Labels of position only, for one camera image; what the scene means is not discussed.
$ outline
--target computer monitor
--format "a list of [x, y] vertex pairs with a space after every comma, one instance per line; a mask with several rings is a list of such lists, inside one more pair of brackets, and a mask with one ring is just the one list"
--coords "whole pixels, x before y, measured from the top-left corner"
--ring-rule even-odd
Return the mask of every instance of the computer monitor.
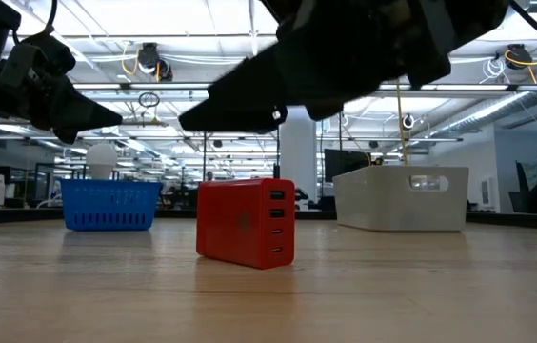
[[368, 166], [368, 157], [360, 151], [324, 149], [324, 158], [326, 182], [332, 182], [334, 176], [357, 171]]

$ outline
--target desk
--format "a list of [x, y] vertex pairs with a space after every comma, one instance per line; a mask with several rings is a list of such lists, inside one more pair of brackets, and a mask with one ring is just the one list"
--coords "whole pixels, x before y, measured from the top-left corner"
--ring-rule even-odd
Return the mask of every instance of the desk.
[[373, 233], [298, 222], [291, 267], [150, 232], [0, 225], [0, 342], [537, 342], [537, 230]]

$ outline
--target red usb charger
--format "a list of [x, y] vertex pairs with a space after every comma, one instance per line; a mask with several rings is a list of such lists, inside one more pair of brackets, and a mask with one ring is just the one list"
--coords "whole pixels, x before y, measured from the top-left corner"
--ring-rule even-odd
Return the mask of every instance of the red usb charger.
[[294, 259], [294, 184], [252, 179], [204, 182], [199, 189], [196, 251], [258, 269]]

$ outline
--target blue plastic basket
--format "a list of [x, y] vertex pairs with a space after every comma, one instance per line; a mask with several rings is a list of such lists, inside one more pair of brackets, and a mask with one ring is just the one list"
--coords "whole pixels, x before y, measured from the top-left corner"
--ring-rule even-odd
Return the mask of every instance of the blue plastic basket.
[[61, 180], [66, 227], [75, 231], [147, 230], [161, 184], [109, 180]]

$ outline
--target white storage bin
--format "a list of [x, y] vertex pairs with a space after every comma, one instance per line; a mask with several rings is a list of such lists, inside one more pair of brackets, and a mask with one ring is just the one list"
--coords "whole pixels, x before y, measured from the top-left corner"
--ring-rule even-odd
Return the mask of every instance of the white storage bin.
[[466, 225], [468, 175], [469, 168], [381, 166], [336, 176], [338, 224], [377, 232], [459, 232]]

